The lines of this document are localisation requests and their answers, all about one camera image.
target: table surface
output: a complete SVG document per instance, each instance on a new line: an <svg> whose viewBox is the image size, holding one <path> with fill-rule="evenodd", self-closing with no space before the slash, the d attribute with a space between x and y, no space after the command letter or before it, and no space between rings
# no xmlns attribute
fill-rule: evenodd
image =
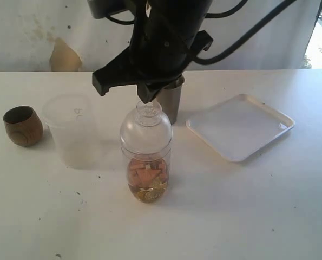
<svg viewBox="0 0 322 260"><path fill-rule="evenodd" d="M322 71L185 73L167 194L156 204L129 192L119 127L134 86L100 97L91 73L0 73L0 259L322 259ZM85 93L104 155L93 170L62 164L48 131L14 145L2 116L41 114L47 99ZM295 120L289 134L242 163L225 161L185 126L204 108L254 95Z"/></svg>

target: white plastic tray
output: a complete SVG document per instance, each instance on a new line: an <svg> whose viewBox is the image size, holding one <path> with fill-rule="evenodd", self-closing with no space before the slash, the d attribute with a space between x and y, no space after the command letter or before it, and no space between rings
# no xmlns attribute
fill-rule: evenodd
<svg viewBox="0 0 322 260"><path fill-rule="evenodd" d="M187 127L228 161L243 161L294 127L287 115L240 94L193 115Z"/></svg>

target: brown wooden cup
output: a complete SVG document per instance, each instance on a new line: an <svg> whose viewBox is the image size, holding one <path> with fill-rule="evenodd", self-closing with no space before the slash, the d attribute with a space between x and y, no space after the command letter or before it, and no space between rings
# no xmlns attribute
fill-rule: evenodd
<svg viewBox="0 0 322 260"><path fill-rule="evenodd" d="M33 108L15 107L3 116L4 126L10 140L20 146L37 143L43 136L43 126Z"/></svg>

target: stainless steel cup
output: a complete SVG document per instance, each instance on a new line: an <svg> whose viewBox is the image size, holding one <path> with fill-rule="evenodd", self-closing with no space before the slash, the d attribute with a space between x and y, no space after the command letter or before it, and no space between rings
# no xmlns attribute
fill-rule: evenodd
<svg viewBox="0 0 322 260"><path fill-rule="evenodd" d="M178 118L182 85L185 78L181 75L177 80L167 85L157 96L157 102L167 114L170 123L174 124Z"/></svg>

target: plastic cup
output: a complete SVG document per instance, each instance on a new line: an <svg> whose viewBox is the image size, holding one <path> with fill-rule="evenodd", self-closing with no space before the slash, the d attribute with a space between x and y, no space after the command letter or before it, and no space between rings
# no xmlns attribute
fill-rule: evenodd
<svg viewBox="0 0 322 260"><path fill-rule="evenodd" d="M97 161L98 134L86 96L57 96L44 105L43 116L56 149L68 167L88 168Z"/></svg>

